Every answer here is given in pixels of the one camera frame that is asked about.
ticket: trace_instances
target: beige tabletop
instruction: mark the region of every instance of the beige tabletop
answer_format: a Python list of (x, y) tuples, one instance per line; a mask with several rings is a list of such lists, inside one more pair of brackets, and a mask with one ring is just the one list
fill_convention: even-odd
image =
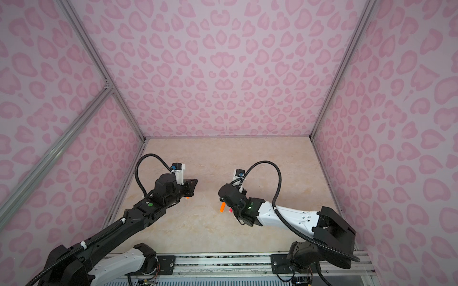
[[(270, 160), (282, 173), (277, 205), (298, 210), (336, 209), (308, 137), (151, 139), (144, 153), (155, 153), (166, 163), (186, 164), (185, 178), (197, 178), (194, 197), (168, 209), (147, 229), (127, 239), (113, 253), (122, 253), (137, 243), (146, 243), (158, 253), (271, 252), (288, 251), (301, 241), (287, 229), (241, 226), (226, 207), (219, 211), (218, 191), (232, 179), (236, 168), (247, 170), (261, 160)], [(140, 165), (139, 177), (146, 190), (163, 173), (164, 166), (149, 157)], [(267, 164), (250, 172), (244, 188), (247, 197), (272, 201), (278, 183), (275, 169)], [(117, 218), (143, 198), (132, 181)]]

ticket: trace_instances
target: black cable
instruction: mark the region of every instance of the black cable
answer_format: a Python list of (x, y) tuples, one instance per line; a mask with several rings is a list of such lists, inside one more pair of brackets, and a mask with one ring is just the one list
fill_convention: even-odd
[(133, 286), (130, 273), (127, 273), (127, 282), (129, 283), (129, 286)]
[[(110, 235), (113, 232), (115, 232), (115, 230), (120, 228), (123, 224), (124, 224), (124, 222), (119, 220), (117, 222), (117, 224), (115, 224), (112, 228), (110, 228), (106, 232), (103, 232), (102, 234), (100, 234), (99, 236), (95, 237), (94, 239), (85, 240), (86, 247), (88, 248), (88, 247), (98, 243), (100, 240), (104, 239), (108, 235)], [(38, 273), (34, 278), (32, 278), (32, 280), (30, 280), (26, 284), (26, 286), (32, 286), (33, 284), (37, 283), (46, 273), (50, 272), (54, 267), (60, 265), (62, 262), (66, 261), (67, 259), (69, 259), (73, 255), (76, 255), (76, 254), (82, 252), (83, 250), (84, 250), (83, 246), (78, 246), (78, 247), (72, 249), (69, 253), (67, 253), (64, 256), (62, 256), (61, 258), (57, 259), (53, 264), (51, 264), (47, 268), (43, 269), (40, 273)]]
[(142, 183), (140, 182), (140, 179), (138, 177), (138, 167), (140, 166), (140, 163), (147, 157), (154, 157), (154, 158), (157, 158), (166, 168), (169, 172), (172, 171), (172, 169), (164, 162), (164, 160), (162, 160), (161, 157), (159, 157), (158, 155), (156, 154), (152, 154), (152, 153), (149, 153), (149, 154), (145, 154), (143, 155), (137, 162), (137, 164), (135, 165), (135, 170), (134, 170), (134, 175), (135, 175), (135, 180), (137, 181), (137, 184), (138, 186), (140, 187), (140, 189), (142, 189), (142, 192), (143, 192), (143, 195), (147, 196), (147, 193), (146, 193), (146, 190), (145, 188), (143, 187)]
[[(279, 266), (282, 266), (282, 265), (287, 265), (287, 264), (279, 264), (279, 265), (277, 265), (276, 270), (278, 269)], [(294, 278), (294, 275), (295, 275), (296, 273), (293, 271), (293, 276), (291, 276), (288, 280), (283, 280), (283, 279), (281, 279), (280, 276), (278, 275), (278, 271), (276, 271), (276, 274), (277, 274), (277, 277), (278, 277), (282, 282), (287, 283), (287, 282), (290, 282), (290, 281)]]
[(245, 225), (245, 222), (241, 223), (238, 217), (236, 217), (236, 219), (237, 219), (237, 221), (239, 222), (239, 224), (241, 224), (241, 225), (243, 225), (243, 226)]
[(360, 259), (358, 256), (355, 256), (353, 254), (349, 254), (349, 253), (345, 253), (343, 252), (342, 250), (340, 249), (337, 249), (337, 248), (334, 248), (332, 246), (328, 246), (327, 244), (319, 241), (319, 240), (316, 240), (314, 238), (311, 238), (303, 233), (301, 233), (300, 231), (298, 231), (294, 226), (292, 226), (289, 222), (286, 221), (285, 218), (283, 218), (283, 216), (280, 214), (280, 212), (278, 211), (277, 209), (277, 206), (275, 205), (275, 202), (277, 201), (277, 198), (278, 198), (278, 195), (280, 194), (280, 188), (282, 186), (282, 174), (280, 172), (280, 169), (278, 168), (277, 165), (275, 165), (275, 163), (273, 162), (270, 162), (270, 161), (259, 161), (255, 164), (253, 164), (253, 166), (251, 166), (248, 171), (246, 171), (245, 173), (245, 176), (241, 179), (240, 183), (243, 183), (243, 180), (246, 178), (246, 176), (248, 175), (248, 173), (254, 168), (256, 167), (257, 165), (259, 164), (270, 164), (272, 165), (276, 170), (277, 170), (277, 173), (278, 173), (278, 186), (277, 186), (277, 191), (275, 192), (275, 195), (273, 196), (273, 200), (272, 200), (272, 206), (273, 206), (273, 211), (275, 212), (275, 214), (278, 216), (278, 218), (281, 220), (281, 222), (287, 227), (289, 228), (290, 231), (294, 232), (297, 236), (299, 236), (300, 238), (306, 240), (307, 242), (310, 242), (332, 254), (337, 254), (337, 255), (340, 255), (342, 256), (343, 258), (345, 259), (350, 259), (352, 261), (355, 261), (355, 262), (360, 262)]
[(331, 283), (329, 283), (328, 280), (326, 280), (326, 278), (324, 278), (323, 274), (321, 274), (320, 262), (315, 262), (315, 266), (316, 266), (316, 271), (317, 271), (317, 273), (318, 273), (318, 276), (320, 276), (321, 280), (323, 280), (323, 282), (324, 282), (327, 286), (333, 286)]
[(234, 183), (240, 181), (241, 179), (242, 179), (242, 178), (237, 178), (237, 179), (235, 179), (234, 181), (230, 182), (230, 184), (232, 185), (232, 184), (234, 184)]

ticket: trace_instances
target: white arm casing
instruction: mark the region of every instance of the white arm casing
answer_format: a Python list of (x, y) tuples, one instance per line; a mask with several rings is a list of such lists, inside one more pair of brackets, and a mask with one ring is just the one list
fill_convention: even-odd
[(91, 282), (91, 286), (104, 285), (122, 275), (138, 271), (144, 261), (145, 256), (143, 256), (143, 252), (136, 248), (131, 248), (123, 254), (99, 261), (88, 273), (95, 276), (95, 279)]
[[(316, 211), (293, 210), (282, 206), (277, 206), (277, 209), (295, 229), (309, 237), (313, 237), (312, 227), (316, 227), (320, 217), (316, 214)], [(259, 216), (257, 218), (263, 226), (287, 228), (273, 211), (270, 202), (263, 203), (258, 212)]]
[(175, 173), (176, 177), (176, 183), (178, 185), (184, 185), (184, 179), (185, 179), (185, 170), (186, 170), (186, 164), (181, 164), (181, 170), (174, 170), (173, 172)]

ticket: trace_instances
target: pink object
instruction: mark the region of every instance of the pink object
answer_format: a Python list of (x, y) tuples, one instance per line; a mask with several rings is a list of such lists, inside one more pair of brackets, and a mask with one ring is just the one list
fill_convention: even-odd
[(49, 0), (2, 5), (0, 184), (3, 204), (103, 83)]
[(450, 5), (382, 1), (318, 131), (331, 184), (382, 285), (458, 283), (450, 266), (458, 77), (456, 49), (447, 48), (458, 18)]
[[(21, 138), (27, 141), (27, 133)], [(0, 234), (0, 273), (9, 273), (0, 281), (25, 284), (24, 273), (42, 269), (57, 245), (98, 232), (138, 147), (109, 98)]]
[[(84, 0), (74, 6), (119, 75), (119, 87), (147, 136), (309, 135), (365, 3), (132, 2)], [(425, 43), (429, 53), (433, 48)], [(288, 101), (286, 88), (292, 91)], [(225, 93), (235, 97), (224, 98)], [(148, 102), (143, 95), (158, 98)], [(154, 117), (160, 107), (175, 112)], [(280, 110), (271, 118), (275, 124), (255, 122), (271, 107)]]

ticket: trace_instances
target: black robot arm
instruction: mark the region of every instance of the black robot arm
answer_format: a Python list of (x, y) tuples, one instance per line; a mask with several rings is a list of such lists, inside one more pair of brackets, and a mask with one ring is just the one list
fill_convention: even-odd
[[(181, 164), (174, 163), (173, 166), (176, 170)], [(133, 208), (125, 210), (121, 219), (70, 248), (63, 245), (56, 247), (49, 254), (44, 270), (27, 285), (39, 281), (40, 286), (89, 286), (95, 277), (88, 273), (105, 255), (135, 233), (152, 225), (181, 198), (194, 195), (197, 179), (183, 180), (178, 177), (174, 171), (162, 174), (156, 180), (155, 188)], [(145, 253), (154, 253), (151, 251), (142, 252), (146, 256)]]

